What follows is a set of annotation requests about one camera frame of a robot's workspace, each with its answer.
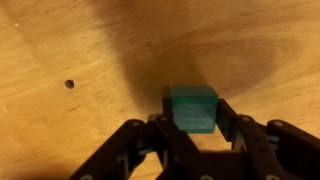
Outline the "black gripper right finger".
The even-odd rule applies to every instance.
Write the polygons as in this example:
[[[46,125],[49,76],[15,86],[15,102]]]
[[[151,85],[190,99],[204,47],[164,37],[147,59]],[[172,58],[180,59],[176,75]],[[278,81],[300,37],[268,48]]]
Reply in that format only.
[[[232,149],[244,154],[258,180],[320,180],[320,139],[280,120],[261,125],[220,99],[216,124]]]

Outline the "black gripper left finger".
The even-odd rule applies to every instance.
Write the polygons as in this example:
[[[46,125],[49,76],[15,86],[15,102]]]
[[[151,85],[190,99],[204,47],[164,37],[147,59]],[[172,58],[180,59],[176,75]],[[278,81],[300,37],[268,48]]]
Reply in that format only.
[[[157,180],[214,180],[214,170],[189,135],[173,121],[171,87],[162,94],[162,112],[147,121],[123,123],[69,180],[128,180],[149,153],[162,172]]]

